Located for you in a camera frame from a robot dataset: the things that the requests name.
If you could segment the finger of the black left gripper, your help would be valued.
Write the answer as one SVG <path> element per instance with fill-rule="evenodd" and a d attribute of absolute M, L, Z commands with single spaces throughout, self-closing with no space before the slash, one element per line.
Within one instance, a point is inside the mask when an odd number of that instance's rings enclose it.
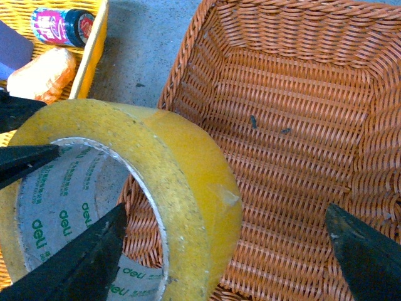
<path fill-rule="evenodd" d="M 60 156 L 58 145 L 1 147 L 1 189 Z"/>
<path fill-rule="evenodd" d="M 14 97 L 1 90 L 1 133 L 16 130 L 38 110 L 47 106 L 45 102 Z"/>

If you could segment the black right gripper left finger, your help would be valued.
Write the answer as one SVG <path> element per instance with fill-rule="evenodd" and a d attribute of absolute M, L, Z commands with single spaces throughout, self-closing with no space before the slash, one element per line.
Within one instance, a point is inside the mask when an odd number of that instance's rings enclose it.
<path fill-rule="evenodd" d="M 127 216 L 119 204 L 38 268 L 1 292 L 1 300 L 106 300 L 122 255 Z"/>

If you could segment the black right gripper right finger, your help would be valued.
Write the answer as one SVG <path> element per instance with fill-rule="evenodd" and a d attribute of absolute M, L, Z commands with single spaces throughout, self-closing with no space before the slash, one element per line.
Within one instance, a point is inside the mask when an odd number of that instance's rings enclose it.
<path fill-rule="evenodd" d="M 355 300 L 400 300 L 400 245 L 331 203 L 325 224 Z"/>

